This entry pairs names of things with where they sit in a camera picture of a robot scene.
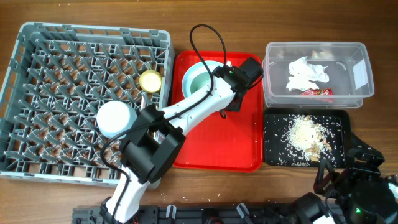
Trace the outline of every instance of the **robotic arm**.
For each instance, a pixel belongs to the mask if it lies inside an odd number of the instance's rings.
[[[130,133],[122,139],[122,170],[128,173],[130,182],[121,177],[113,196],[101,205],[101,214],[108,223],[126,223],[138,211],[139,201],[150,183],[158,181],[172,166],[185,141],[185,135],[205,118],[219,110],[239,111],[243,96],[262,75],[261,64],[248,58],[239,68],[217,67],[213,71],[213,91],[210,96],[178,118],[167,118],[180,114],[202,99],[210,90],[205,85],[188,98],[157,111],[148,106],[141,111]],[[145,124],[154,124],[146,128]],[[162,141],[157,142],[149,133],[158,132]]]

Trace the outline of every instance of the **plastic bin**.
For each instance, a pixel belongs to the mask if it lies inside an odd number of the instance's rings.
[[[313,65],[328,66],[327,83],[314,82],[319,89],[331,88],[333,96],[305,96],[289,91],[289,63],[301,57]],[[368,53],[362,43],[271,42],[264,67],[264,99],[268,107],[359,108],[363,98],[374,93]]]
[[[167,106],[173,62],[163,30],[24,24],[0,92],[0,177],[116,186],[119,174],[100,158],[96,113],[111,100],[137,112]],[[160,93],[139,87],[148,69],[163,75]],[[118,165],[114,146],[105,158]]]

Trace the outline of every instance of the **white label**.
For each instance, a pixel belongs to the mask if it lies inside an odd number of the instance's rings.
[[[368,84],[368,74],[366,73],[366,65],[365,61],[362,60],[357,63],[354,67],[354,79],[355,79],[355,88],[359,89],[362,86]]]

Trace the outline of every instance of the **candy wrapper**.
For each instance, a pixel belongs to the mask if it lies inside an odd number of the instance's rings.
[[[303,92],[301,95],[305,95],[305,96],[333,96],[333,91],[331,90],[331,88],[326,88],[323,90],[309,89],[309,90]],[[327,99],[327,98],[319,98],[318,100],[321,100],[321,101],[324,101],[327,103],[333,102],[332,99]]]

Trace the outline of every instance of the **red tray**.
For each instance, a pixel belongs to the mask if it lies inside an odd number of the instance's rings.
[[[223,63],[223,52],[200,52],[204,60]],[[232,65],[240,66],[247,58],[260,59],[253,54],[227,53]],[[175,60],[172,104],[184,99],[182,78],[199,58],[193,50],[182,52]],[[174,162],[179,168],[252,172],[262,163],[262,82],[249,90],[239,112],[226,111],[227,119],[213,113],[188,134]]]

